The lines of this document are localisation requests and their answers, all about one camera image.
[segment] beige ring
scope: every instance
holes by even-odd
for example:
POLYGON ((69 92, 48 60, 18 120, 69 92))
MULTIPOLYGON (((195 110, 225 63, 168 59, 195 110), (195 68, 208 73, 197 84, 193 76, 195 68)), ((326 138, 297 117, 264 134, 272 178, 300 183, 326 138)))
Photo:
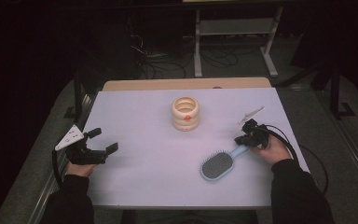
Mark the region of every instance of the beige ring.
POLYGON ((200 105, 196 99, 185 96, 172 103, 172 123, 180 131, 191 131, 200 123, 200 105))

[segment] forearm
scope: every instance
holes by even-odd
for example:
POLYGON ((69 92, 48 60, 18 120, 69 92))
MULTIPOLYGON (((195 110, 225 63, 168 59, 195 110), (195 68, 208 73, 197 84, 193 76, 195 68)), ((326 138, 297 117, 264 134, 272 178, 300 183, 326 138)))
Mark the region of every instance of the forearm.
POLYGON ((271 170, 274 224, 334 223, 330 205, 309 173, 303 172, 293 160, 279 161, 271 170))
POLYGON ((93 223, 94 210, 87 196, 89 179, 66 175, 59 191, 48 198, 41 224, 93 223))

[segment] hand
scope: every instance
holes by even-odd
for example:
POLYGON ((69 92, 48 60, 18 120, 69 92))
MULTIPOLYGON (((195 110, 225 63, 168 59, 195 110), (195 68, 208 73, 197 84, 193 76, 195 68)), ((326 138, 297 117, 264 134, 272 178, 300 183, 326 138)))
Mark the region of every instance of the hand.
POLYGON ((72 164, 70 161, 68 162, 68 168, 66 169, 66 173, 68 175, 79 175, 84 177, 89 177, 92 174, 94 167, 96 164, 88 164, 88 165, 76 165, 72 164))
POLYGON ((251 150, 271 165, 281 160, 292 159, 284 143, 273 135, 269 136, 266 148, 253 147, 251 150))

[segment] person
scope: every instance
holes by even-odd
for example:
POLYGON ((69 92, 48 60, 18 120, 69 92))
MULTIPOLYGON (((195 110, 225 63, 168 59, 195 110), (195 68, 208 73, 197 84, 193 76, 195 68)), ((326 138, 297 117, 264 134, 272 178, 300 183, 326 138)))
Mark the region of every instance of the person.
MULTIPOLYGON (((330 205, 310 173, 298 166, 278 138, 270 135, 266 148, 253 147, 251 150, 271 165, 274 174, 271 188, 274 224, 335 223, 330 205)), ((94 212, 87 190, 94 167, 69 162, 62 187, 50 195, 41 224, 93 223, 94 212)))

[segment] white tabletop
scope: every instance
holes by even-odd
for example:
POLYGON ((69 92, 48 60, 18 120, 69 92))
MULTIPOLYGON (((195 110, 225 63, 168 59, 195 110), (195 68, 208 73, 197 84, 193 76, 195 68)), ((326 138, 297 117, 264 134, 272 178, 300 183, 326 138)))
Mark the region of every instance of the white tabletop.
POLYGON ((273 88, 99 92, 84 131, 101 128, 102 134, 90 139, 88 147, 103 150, 118 142, 118 151, 90 177, 93 204, 167 209, 270 206, 270 166, 250 151, 238 156, 234 168, 217 181, 200 174, 209 156, 237 147, 234 138, 243 135, 238 122, 261 106, 265 109, 255 120, 284 131, 308 171, 273 88), (182 96, 200 103, 200 125, 191 132, 178 131, 171 122, 171 104, 182 96))

